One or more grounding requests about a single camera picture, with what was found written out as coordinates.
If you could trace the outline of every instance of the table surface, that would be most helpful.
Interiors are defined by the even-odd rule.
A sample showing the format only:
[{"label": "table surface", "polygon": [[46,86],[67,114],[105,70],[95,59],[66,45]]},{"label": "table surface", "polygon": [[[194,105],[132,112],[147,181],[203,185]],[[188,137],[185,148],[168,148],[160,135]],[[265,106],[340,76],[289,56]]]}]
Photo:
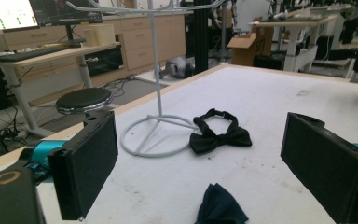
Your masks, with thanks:
[{"label": "table surface", "polygon": [[[280,152],[287,112],[320,119],[333,133],[358,143],[358,84],[344,80],[220,65],[164,88],[163,114],[192,120],[211,108],[225,110],[249,131],[253,145],[222,146],[202,156],[188,148],[170,157],[146,159],[130,155],[119,144],[116,167],[84,222],[194,223],[205,190],[218,183],[237,200],[250,218],[248,224],[333,224],[282,161]],[[157,115],[156,94],[123,105],[115,113],[119,139],[131,123]],[[225,120],[207,122],[216,133],[227,129]],[[79,124],[48,139],[69,138],[81,128]],[[128,140],[138,141],[144,128],[131,130]],[[190,133],[187,128],[163,125],[150,144],[164,139],[156,147],[174,147],[188,142]],[[0,170],[19,154],[16,150],[0,157]],[[37,189],[47,223],[73,222],[61,220],[52,183],[42,183]]]}]

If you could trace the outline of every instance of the office chair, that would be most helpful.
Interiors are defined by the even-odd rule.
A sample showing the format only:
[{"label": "office chair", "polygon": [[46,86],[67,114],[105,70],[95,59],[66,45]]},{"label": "office chair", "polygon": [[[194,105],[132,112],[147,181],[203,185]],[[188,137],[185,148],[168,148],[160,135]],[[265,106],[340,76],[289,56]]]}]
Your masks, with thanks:
[{"label": "office chair", "polygon": [[56,102],[56,108],[62,114],[84,113],[99,110],[112,101],[112,92],[103,88],[86,88],[66,93]]}]

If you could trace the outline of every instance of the desk drawer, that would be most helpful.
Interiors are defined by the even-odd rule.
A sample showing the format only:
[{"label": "desk drawer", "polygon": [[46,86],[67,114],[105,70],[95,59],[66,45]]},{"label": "desk drawer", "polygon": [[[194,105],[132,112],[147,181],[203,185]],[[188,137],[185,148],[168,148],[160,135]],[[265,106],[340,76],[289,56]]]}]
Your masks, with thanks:
[{"label": "desk drawer", "polygon": [[152,32],[150,29],[130,30],[123,32],[126,50],[152,46]]},{"label": "desk drawer", "polygon": [[153,61],[154,59],[152,47],[132,49],[127,51],[128,70],[152,64]]},{"label": "desk drawer", "polygon": [[156,27],[161,26],[170,26],[173,27],[175,25],[184,25],[185,17],[183,15],[168,15],[168,16],[160,16],[156,17]]},{"label": "desk drawer", "polygon": [[57,42],[66,37],[65,29],[62,26],[43,27],[41,29],[18,31],[3,34],[9,46],[33,42]]},{"label": "desk drawer", "polygon": [[130,18],[121,20],[121,29],[134,30],[150,28],[150,21],[148,18]]},{"label": "desk drawer", "polygon": [[65,58],[51,63],[39,64],[32,67],[16,68],[16,75],[21,83],[37,80],[41,77],[58,75],[68,70],[78,69],[75,58]]},{"label": "desk drawer", "polygon": [[113,27],[115,27],[115,35],[121,35],[122,34],[120,20],[103,21],[103,24],[112,24]]}]

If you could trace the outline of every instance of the black fabric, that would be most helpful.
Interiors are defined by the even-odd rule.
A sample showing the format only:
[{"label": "black fabric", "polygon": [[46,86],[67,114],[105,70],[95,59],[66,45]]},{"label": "black fabric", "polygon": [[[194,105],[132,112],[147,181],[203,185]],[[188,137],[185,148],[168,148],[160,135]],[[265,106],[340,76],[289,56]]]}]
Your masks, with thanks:
[{"label": "black fabric", "polygon": [[26,167],[34,149],[27,146],[19,159],[0,171],[0,223],[45,224],[34,173]]},{"label": "black fabric", "polygon": [[117,161],[113,111],[95,111],[84,129],[48,154],[63,220],[86,217]]},{"label": "black fabric", "polygon": [[335,223],[358,223],[358,147],[321,120],[288,113],[281,157]]},{"label": "black fabric", "polygon": [[248,219],[234,197],[215,184],[205,191],[196,224],[243,224]]},{"label": "black fabric", "polygon": [[[217,135],[209,128],[205,120],[211,116],[220,116],[232,121],[225,134]],[[249,147],[252,145],[248,131],[239,127],[237,118],[227,111],[210,109],[205,115],[195,117],[193,121],[202,132],[202,135],[197,133],[190,135],[190,147],[196,154],[211,152],[222,145],[234,147]]]}]

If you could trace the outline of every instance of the circular stand base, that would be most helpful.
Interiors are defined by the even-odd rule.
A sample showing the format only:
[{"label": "circular stand base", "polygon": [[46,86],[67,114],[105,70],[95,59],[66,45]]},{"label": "circular stand base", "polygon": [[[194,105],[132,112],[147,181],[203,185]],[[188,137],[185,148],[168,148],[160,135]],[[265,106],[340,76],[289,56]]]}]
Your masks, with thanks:
[{"label": "circular stand base", "polygon": [[[139,144],[138,148],[136,148],[136,149],[129,148],[125,141],[127,132],[130,129],[132,129],[133,127],[135,127],[136,125],[141,124],[141,123],[143,123],[147,120],[150,120],[150,119],[155,119],[157,121],[154,128],[149,133],[147,133],[145,135],[144,141]],[[182,122],[178,123],[178,122],[171,121],[171,120],[181,120]],[[124,150],[126,150],[128,153],[130,153],[131,155],[134,155],[134,156],[147,157],[147,158],[160,158],[160,157],[171,156],[173,154],[176,154],[176,153],[181,152],[181,151],[185,150],[186,148],[188,148],[188,141],[186,141],[186,143],[183,146],[179,146],[177,148],[171,149],[172,146],[170,146],[169,151],[164,151],[164,152],[160,152],[160,153],[143,153],[143,152],[141,152],[141,150],[143,149],[143,146],[145,145],[145,142],[148,140],[151,133],[153,131],[155,131],[156,127],[159,125],[159,123],[161,121],[188,127],[188,128],[193,129],[194,131],[196,131],[198,129],[197,127],[195,127],[193,125],[193,123],[190,120],[184,119],[184,118],[181,118],[178,116],[174,116],[174,115],[148,116],[147,118],[135,121],[133,124],[131,124],[129,127],[127,127],[126,129],[123,130],[123,133],[120,136],[120,142],[121,142],[121,145],[123,146]]]}]

